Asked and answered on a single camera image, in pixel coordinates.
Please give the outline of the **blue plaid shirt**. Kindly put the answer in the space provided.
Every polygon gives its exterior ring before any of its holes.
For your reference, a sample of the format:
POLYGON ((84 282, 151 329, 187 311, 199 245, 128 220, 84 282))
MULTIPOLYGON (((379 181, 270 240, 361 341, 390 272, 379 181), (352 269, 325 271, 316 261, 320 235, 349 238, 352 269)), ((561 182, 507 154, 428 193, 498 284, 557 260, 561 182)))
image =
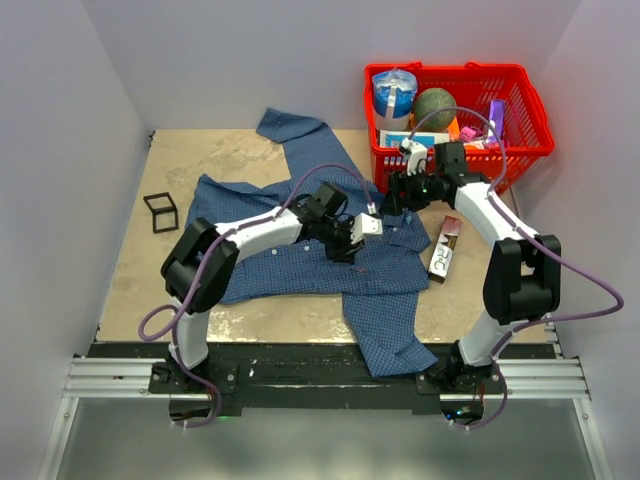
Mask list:
MULTIPOLYGON (((368 198, 382 202, 384 196, 373 184, 361 186, 353 177, 355 164, 325 122, 268 109, 256 131, 283 146, 289 179, 259 188, 203 174, 188 221, 203 217, 215 224, 260 215, 283 204, 293 189, 313 193, 324 181, 347 194, 349 215, 362 212, 368 198)), ((413 212, 385 215, 382 223, 382 237, 366 242, 352 265, 328 260, 324 245, 315 240, 254 255, 235 267, 223 301, 339 293, 343 315, 372 376, 426 370, 438 359, 417 339, 415 316, 419 294, 429 286, 420 255, 431 240, 413 212)))

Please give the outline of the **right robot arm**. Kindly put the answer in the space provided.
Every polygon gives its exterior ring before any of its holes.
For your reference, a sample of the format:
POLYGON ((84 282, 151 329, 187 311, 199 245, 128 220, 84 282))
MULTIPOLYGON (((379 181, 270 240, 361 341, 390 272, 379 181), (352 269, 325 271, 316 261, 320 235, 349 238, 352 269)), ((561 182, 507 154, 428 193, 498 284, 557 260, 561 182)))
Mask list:
POLYGON ((398 215, 422 210, 435 201, 458 211, 491 247, 483 284, 484 310, 472 329, 451 347, 434 383, 469 392, 490 376, 492 363, 519 330, 555 311, 560 302, 560 265, 554 235, 540 235, 517 218, 496 196, 488 178, 470 171, 460 142, 432 149, 410 139, 400 143, 406 161, 389 177, 381 210, 398 215))

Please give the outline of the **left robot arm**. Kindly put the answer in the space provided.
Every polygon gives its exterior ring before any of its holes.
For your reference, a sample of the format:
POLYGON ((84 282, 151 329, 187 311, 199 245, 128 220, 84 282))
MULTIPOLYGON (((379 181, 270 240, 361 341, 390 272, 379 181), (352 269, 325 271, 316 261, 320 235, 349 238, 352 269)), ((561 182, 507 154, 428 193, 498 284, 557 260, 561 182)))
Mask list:
POLYGON ((355 262, 365 239, 382 233, 376 206, 345 220, 339 210, 345 193, 324 182, 266 213, 239 221, 212 224, 199 217, 184 231, 161 267, 165 289, 178 319, 171 327, 171 378, 185 392, 200 390, 207 380, 206 331, 212 308, 220 302, 235 267, 243 260, 280 246, 316 240, 328 260, 355 262))

